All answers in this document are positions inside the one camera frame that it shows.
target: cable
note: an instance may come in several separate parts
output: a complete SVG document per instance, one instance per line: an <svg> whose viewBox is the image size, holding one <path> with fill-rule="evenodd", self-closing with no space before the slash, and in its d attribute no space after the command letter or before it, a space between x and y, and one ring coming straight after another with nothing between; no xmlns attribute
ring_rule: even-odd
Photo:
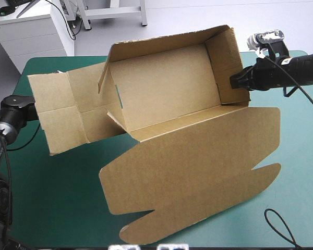
<svg viewBox="0 0 313 250"><path fill-rule="evenodd" d="M78 32L77 32L77 33L75 33L74 35L77 35L77 34L79 34L79 33L80 33L80 31L81 31L81 27L82 27L82 23L83 23L83 21L81 20L79 30L78 30Z"/></svg>
<svg viewBox="0 0 313 250"><path fill-rule="evenodd" d="M264 57L266 60L274 64L276 67L278 67L286 76L288 76L294 84L302 91L302 93L309 99L309 101L313 104L313 99L307 94L307 92L300 86L300 84L291 76L289 73L287 73L281 66L279 66L277 63L275 63L273 60L271 60L269 57Z"/></svg>
<svg viewBox="0 0 313 250"><path fill-rule="evenodd" d="M7 214L7 220L5 227L2 231L2 241L4 244L7 242L7 230L9 227L9 222L11 219L11 168L10 168L10 161L8 157L7 147L6 143L4 142L4 139L2 138L2 134L0 135L0 142L2 144L2 147L4 148L5 158L6 158L6 166L7 166L7 172L8 172L8 214Z"/></svg>
<svg viewBox="0 0 313 250"><path fill-rule="evenodd" d="M45 1L47 1L49 4L52 4L52 5L60 12L60 14L62 15L62 18L63 18L63 20L64 20L64 22L65 22L66 30L67 30L67 33L68 33L69 37L70 37L73 41L75 41L77 34L74 34L74 32L73 32L73 31L71 30L71 28L68 26L68 23L66 22L66 18L65 18L65 16L64 16L64 14L62 13L62 11L58 8L57 5L55 5L54 3L50 2L49 0L45 0Z"/></svg>
<svg viewBox="0 0 313 250"><path fill-rule="evenodd" d="M271 222L269 221L268 219L268 216L267 216L267 213L271 211L273 213L275 213L279 219L283 222L284 226L286 227L288 233L290 234L292 240L290 240L289 238L287 238L286 236L284 236L280 231L278 231L272 224ZM301 246L299 246L297 243L296 243L296 240L294 239L293 237L293 234L290 230L290 228L287 226L286 222L284 221L284 219L282 218L282 216L277 212L275 211L274 209L271 209L271 208L268 208L264 211L264 217L266 219L266 222L268 223L268 225L272 228L273 231L275 231L280 237L282 237L283 239L285 239L286 241L290 242L292 245L294 245L296 247L296 249L303 249Z"/></svg>
<svg viewBox="0 0 313 250"><path fill-rule="evenodd" d="M16 151L16 150L20 150L20 149L24 148L25 146L27 146L27 145L28 145L29 143L31 143L31 141L35 138L35 136L36 136L37 132L39 131L40 127L41 127L41 124L38 124L38 127L37 127L35 133L33 134L33 136L31 137L31 139L30 139L26 144L24 144L23 146L20 146L20 147L18 147L18 148L7 149L7 151Z"/></svg>
<svg viewBox="0 0 313 250"><path fill-rule="evenodd" d="M237 80L240 80L241 78L243 78L246 74L248 74L249 72L251 72L254 69L255 65L249 67L245 73L243 73L241 76L237 77Z"/></svg>

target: white desk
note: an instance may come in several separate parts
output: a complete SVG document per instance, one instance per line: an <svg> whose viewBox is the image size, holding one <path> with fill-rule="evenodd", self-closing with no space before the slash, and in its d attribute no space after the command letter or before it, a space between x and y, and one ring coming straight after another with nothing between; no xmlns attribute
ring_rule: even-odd
<svg viewBox="0 0 313 250"><path fill-rule="evenodd" d="M52 2L62 11L58 0ZM5 0L0 0L0 7L6 5ZM20 73L33 57L74 56L74 41L59 11L46 1L40 1L17 19L26 5L0 17L0 43Z"/></svg>

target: folded cardboard flap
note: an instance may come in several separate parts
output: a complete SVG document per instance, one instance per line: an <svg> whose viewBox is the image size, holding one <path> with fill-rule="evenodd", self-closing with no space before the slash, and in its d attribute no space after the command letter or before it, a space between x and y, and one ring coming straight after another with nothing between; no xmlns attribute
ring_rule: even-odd
<svg viewBox="0 0 313 250"><path fill-rule="evenodd" d="M109 110L109 116L142 141L148 139L146 127L222 104L247 106L248 91L232 89L229 80L241 69L234 31L228 26L115 44L103 71L111 75L121 108ZM107 81L101 78L100 83ZM157 136L155 129L149 130Z"/></svg>
<svg viewBox="0 0 313 250"><path fill-rule="evenodd" d="M122 240L156 242L254 197L273 182L279 164L253 168L279 145L280 112L237 108L146 140L102 168L111 213L152 210L124 226Z"/></svg>
<svg viewBox="0 0 313 250"><path fill-rule="evenodd" d="M107 107L118 102L115 87L105 84L98 93L103 67L104 63L28 76L51 155L124 133L107 115Z"/></svg>
<svg viewBox="0 0 313 250"><path fill-rule="evenodd" d="M245 107L137 144L100 171L111 213L157 209L251 170L278 147L279 126L277 108Z"/></svg>

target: green table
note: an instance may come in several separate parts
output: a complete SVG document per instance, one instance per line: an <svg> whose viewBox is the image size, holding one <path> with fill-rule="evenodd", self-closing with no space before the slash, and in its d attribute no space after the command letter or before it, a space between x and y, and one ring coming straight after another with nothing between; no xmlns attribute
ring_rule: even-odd
<svg viewBox="0 0 313 250"><path fill-rule="evenodd" d="M293 52L294 56L303 54ZM242 58L245 66L255 63L254 53L243 53ZM29 74L67 71L105 59L31 59L14 93L32 94ZM313 86L306 90L313 96ZM300 245L313 246L313 108L298 92L289 99L282 96L281 90L253 92L251 98L251 106L279 106L281 109L281 145L260 164L280 162L279 177L254 199L170 236L163 243L289 246L266 225L263 211L269 206L285 217ZM22 129L13 147L27 141L38 123L30 122ZM35 247L100 247L122 243L118 237L122 226L143 213L111 215L98 174L103 166L136 143L124 134L50 157L41 130L26 148L10 153L14 196L10 234Z"/></svg>

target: open cardboard box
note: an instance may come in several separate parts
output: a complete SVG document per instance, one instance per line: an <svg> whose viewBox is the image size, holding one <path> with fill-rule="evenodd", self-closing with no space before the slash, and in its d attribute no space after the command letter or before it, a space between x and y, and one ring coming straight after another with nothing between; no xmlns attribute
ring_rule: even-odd
<svg viewBox="0 0 313 250"><path fill-rule="evenodd" d="M28 76L50 154L129 133L140 143L101 169L113 214L152 210L122 228L148 244L246 201L279 164L277 108L249 108L233 29L116 43L106 63Z"/></svg>

